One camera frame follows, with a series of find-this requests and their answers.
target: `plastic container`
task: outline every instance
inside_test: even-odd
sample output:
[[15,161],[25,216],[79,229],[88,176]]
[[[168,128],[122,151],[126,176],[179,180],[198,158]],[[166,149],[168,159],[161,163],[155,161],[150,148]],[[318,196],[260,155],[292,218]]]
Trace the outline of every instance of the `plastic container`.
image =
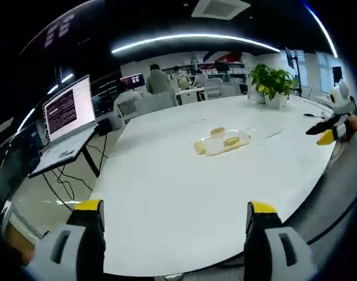
[[226,131],[220,127],[211,130],[209,136],[200,138],[194,143],[194,149],[199,155],[214,156],[239,148],[250,143],[251,136],[237,129]]

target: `ceiling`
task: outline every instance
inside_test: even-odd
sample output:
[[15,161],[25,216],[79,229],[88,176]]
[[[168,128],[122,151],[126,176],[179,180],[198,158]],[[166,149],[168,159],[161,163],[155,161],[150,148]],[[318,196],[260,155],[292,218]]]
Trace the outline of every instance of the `ceiling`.
[[[73,72],[76,77],[90,74],[97,79],[117,70],[120,64],[167,53],[270,53],[234,42],[172,40],[145,45],[129,56],[111,54],[114,47],[160,35],[207,32],[246,37],[279,49],[331,52],[317,23],[300,1],[280,0],[277,4],[271,0],[245,0],[251,6],[232,20],[191,18],[198,0],[84,2],[51,1],[48,5],[46,1],[27,0],[12,7],[4,2],[0,12],[0,22],[4,23],[0,31],[0,122],[11,115],[24,116],[44,97],[55,84],[55,66],[61,67],[63,75]],[[44,47],[47,30],[66,16],[58,17],[78,5],[66,15],[75,14],[68,33]]]

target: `white flower pot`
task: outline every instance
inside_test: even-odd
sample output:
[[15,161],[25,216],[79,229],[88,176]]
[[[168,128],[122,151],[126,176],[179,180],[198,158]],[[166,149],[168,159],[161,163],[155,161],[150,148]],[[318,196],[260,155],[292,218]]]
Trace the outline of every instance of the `white flower pot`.
[[266,96],[261,92],[257,92],[256,95],[255,95],[255,101],[258,104],[265,104],[266,103]]
[[287,95],[276,94],[272,100],[266,96],[266,105],[271,109],[282,109],[288,100]]

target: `air conditioning vent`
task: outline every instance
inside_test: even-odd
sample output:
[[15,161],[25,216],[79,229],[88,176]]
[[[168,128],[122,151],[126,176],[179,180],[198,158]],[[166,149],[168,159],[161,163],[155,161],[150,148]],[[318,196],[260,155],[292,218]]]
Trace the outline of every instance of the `air conditioning vent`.
[[250,4],[240,0],[200,0],[191,16],[230,20],[248,7]]

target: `green leaves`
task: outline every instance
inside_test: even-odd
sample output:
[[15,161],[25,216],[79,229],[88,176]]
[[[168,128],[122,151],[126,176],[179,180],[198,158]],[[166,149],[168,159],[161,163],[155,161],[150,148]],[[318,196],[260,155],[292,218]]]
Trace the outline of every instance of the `green leaves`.
[[256,91],[268,95],[272,100],[277,93],[290,95],[294,88],[294,77],[283,69],[272,69],[265,64],[257,64],[250,71],[249,78],[252,79],[252,85],[255,85]]

